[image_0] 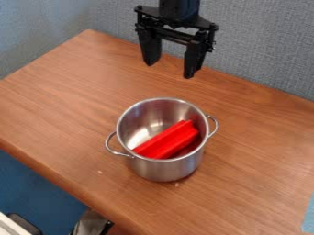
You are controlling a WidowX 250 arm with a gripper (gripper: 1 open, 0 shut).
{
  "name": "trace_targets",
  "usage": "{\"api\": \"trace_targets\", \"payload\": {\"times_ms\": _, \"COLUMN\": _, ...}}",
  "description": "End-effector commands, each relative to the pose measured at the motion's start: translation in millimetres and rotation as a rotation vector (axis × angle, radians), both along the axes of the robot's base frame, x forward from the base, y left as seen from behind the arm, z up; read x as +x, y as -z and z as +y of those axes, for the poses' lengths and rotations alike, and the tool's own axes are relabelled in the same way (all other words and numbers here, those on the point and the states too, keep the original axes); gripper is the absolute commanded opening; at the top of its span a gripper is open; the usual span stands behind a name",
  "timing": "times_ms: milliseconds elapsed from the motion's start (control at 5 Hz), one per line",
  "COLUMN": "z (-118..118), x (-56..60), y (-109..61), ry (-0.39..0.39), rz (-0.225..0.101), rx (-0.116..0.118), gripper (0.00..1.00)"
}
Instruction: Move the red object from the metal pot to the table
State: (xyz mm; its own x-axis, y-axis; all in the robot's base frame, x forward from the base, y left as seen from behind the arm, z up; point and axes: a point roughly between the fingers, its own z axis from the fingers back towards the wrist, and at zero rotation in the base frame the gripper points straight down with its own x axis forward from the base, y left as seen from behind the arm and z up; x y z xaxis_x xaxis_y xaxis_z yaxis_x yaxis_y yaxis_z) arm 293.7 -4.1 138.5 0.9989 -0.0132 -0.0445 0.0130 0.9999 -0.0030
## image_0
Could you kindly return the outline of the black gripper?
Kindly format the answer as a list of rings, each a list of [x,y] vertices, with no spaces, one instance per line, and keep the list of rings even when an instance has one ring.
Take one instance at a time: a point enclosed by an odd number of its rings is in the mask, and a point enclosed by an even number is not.
[[[207,46],[215,45],[217,25],[199,15],[199,5],[136,6],[134,24],[144,63],[153,65],[161,53],[161,40],[187,44],[184,77],[201,68]]]

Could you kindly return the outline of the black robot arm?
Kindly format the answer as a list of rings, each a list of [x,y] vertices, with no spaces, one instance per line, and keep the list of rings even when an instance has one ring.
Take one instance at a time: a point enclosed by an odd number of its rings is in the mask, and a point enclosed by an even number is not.
[[[141,57],[152,66],[161,55],[161,40],[187,47],[183,76],[189,79],[201,68],[207,52],[215,50],[217,24],[199,15],[200,0],[157,0],[157,7],[136,6]]]

